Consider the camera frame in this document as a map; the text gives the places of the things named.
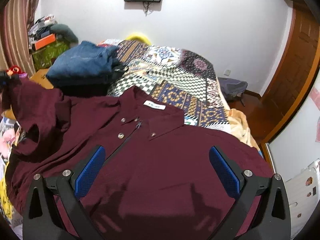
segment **shirt sleeve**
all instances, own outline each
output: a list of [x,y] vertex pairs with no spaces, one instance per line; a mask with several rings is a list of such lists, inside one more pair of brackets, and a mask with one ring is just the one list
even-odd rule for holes
[[59,89],[45,89],[30,80],[12,80],[3,92],[3,106],[11,105],[26,139],[16,154],[37,154],[70,126],[71,101]]

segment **white wall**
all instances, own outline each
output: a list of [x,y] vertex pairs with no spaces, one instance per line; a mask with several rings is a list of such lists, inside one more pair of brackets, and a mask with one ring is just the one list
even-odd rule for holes
[[41,0],[39,0],[38,7],[37,7],[37,9],[35,11],[35,21],[42,17],[42,15],[41,15],[41,4],[42,4],[42,2],[41,2]]
[[263,92],[286,42],[284,0],[163,0],[144,15],[142,3],[124,0],[41,0],[41,15],[54,14],[81,40],[124,39],[141,32],[156,45],[189,49],[211,61],[218,76],[247,81]]
[[[315,87],[320,91],[320,74]],[[316,142],[319,117],[318,107],[307,97],[287,127],[269,144],[276,172],[284,181],[298,175],[320,158],[320,143]]]
[[287,22],[284,28],[284,32],[283,32],[283,37],[281,39],[281,44],[278,50],[278,54],[276,55],[275,61],[273,62],[272,68],[270,70],[270,73],[267,77],[267,80],[265,81],[262,89],[260,90],[260,95],[262,96],[264,94],[264,92],[267,90],[268,85],[270,84],[273,75],[275,74],[278,65],[281,61],[285,46],[287,45],[287,41],[288,41],[288,37],[289,37],[289,33],[290,33],[290,27],[291,27],[291,21],[292,21],[292,14],[293,14],[293,1],[290,0],[286,0],[287,4],[288,4],[288,14],[287,14]]

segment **wooden door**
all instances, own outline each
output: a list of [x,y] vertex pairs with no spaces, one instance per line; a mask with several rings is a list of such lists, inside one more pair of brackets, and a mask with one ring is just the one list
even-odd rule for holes
[[279,121],[300,94],[316,55],[319,25],[311,12],[294,8],[289,40],[278,66],[261,101],[276,109]]

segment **yellow blanket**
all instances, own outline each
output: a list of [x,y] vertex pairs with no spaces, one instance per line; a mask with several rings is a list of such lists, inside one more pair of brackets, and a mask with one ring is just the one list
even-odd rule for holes
[[10,203],[8,197],[7,197],[7,186],[5,184],[5,179],[4,177],[0,180],[0,202],[2,209],[4,211],[5,216],[11,220],[12,219],[12,211],[13,211],[13,206]]
[[237,109],[231,109],[229,111],[228,121],[230,122],[231,134],[236,136],[241,142],[255,147],[258,151],[260,150],[256,141],[253,139],[250,128],[247,122],[247,117],[244,113]]

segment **blue denim jacket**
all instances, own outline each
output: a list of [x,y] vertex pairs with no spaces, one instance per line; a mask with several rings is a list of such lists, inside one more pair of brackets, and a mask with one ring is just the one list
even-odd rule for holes
[[112,66],[118,47],[98,47],[89,41],[61,54],[50,67],[47,78],[54,87],[70,85],[107,84],[113,73]]

